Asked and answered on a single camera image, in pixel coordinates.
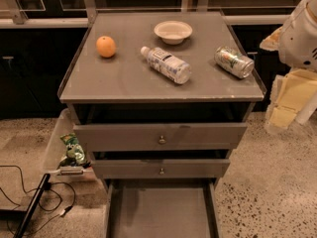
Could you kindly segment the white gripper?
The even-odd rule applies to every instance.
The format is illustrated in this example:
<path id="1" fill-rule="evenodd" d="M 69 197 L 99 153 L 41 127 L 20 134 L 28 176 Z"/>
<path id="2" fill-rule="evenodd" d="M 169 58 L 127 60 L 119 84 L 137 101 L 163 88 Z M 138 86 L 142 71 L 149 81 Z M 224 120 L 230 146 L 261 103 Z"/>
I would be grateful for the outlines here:
<path id="1" fill-rule="evenodd" d="M 317 93 L 317 0 L 301 0 L 284 22 L 260 43 L 260 48 L 278 50 L 281 62 L 292 69 L 278 75 L 272 85 L 264 127 L 281 133 L 296 122 L 297 114 Z"/>

